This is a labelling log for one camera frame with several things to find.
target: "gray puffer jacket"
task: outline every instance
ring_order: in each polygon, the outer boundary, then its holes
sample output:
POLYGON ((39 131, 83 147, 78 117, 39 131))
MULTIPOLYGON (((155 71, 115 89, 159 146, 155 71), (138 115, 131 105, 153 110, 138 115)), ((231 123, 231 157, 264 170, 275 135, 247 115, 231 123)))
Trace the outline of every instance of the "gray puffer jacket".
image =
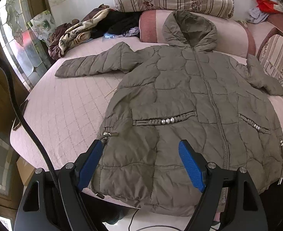
MULTIPOLYGON (((122 70, 100 128, 118 132, 107 141, 89 187, 156 213, 190 216, 201 193, 178 154, 188 140, 207 161, 225 169, 246 167, 259 192, 283 177, 278 117, 262 92, 283 95, 255 56, 247 66, 212 50, 215 25, 187 11, 163 26, 169 44, 133 52, 121 42, 96 56, 67 60, 59 77, 122 70)), ((222 193, 219 210, 226 200, 222 193)))

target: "jacket's left sleeve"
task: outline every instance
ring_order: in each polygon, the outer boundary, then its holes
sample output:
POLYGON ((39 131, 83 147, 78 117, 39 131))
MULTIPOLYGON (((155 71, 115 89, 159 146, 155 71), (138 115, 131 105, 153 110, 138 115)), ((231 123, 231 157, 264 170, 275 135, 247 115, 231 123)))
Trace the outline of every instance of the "jacket's left sleeve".
POLYGON ((121 70, 128 73, 154 54, 153 47, 134 52, 124 42, 119 42, 98 55, 66 60, 56 71, 57 77, 79 77, 121 70))
POLYGON ((230 58, 231 65, 254 88, 264 88, 269 95, 283 96, 283 87, 277 79, 264 73, 264 69, 256 56, 247 56, 247 65, 239 64, 230 58))

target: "cardboard box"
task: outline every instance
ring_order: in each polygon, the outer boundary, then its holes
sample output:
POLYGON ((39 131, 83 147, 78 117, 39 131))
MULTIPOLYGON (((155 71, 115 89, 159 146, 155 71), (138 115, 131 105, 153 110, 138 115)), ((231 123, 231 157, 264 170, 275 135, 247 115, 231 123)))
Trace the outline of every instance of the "cardboard box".
POLYGON ((27 186, 33 173, 35 172, 35 167, 28 163, 24 158, 19 157, 16 162, 19 175, 21 176, 24 186, 27 186))

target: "jacket hood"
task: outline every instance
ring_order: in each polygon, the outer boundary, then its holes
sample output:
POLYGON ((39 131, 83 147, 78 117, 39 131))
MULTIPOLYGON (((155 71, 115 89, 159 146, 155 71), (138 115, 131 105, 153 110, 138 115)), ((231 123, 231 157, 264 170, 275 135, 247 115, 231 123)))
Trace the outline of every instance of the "jacket hood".
POLYGON ((211 51, 216 47, 216 26, 202 16, 186 10, 172 12, 163 25, 166 43, 179 47, 188 44, 196 51, 211 51))

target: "jacket zipper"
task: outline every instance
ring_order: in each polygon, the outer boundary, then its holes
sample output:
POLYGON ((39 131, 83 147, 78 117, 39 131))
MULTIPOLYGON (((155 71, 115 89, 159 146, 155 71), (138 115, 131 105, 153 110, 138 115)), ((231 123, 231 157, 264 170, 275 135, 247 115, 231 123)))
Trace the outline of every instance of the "jacket zipper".
MULTIPOLYGON (((207 94, 208 94, 208 98, 212 104, 212 107, 213 107, 213 110, 214 110, 214 113, 215 113, 215 117, 216 117, 216 122, 217 122, 217 127, 218 127, 218 130, 219 130, 219 133, 220 133, 220 136, 221 136, 221 141, 223 143, 223 148, 224 148, 224 162, 223 162, 223 169, 229 169, 229 150, 228 150, 228 145, 227 145, 227 140, 225 138, 225 135, 224 135, 224 132, 223 132, 223 127, 222 127, 222 122, 221 122, 221 118, 220 118, 220 115, 218 113, 218 109, 213 101, 213 98, 212 98, 212 94, 211 94, 211 90, 210 90, 210 85, 208 83, 208 81, 204 78, 204 73, 201 69, 201 65, 200 65, 200 62, 199 62, 199 58, 198 58, 198 55, 196 53, 196 51, 192 48, 194 54, 195 54, 195 58, 196 58, 196 62, 197 62, 197 65, 198 65, 198 69, 199 69, 199 72, 200 72, 200 75, 207 87, 207 94)), ((222 203, 225 203, 226 202, 226 198, 227 198, 227 188, 223 188, 223 193, 222 193, 222 203)))

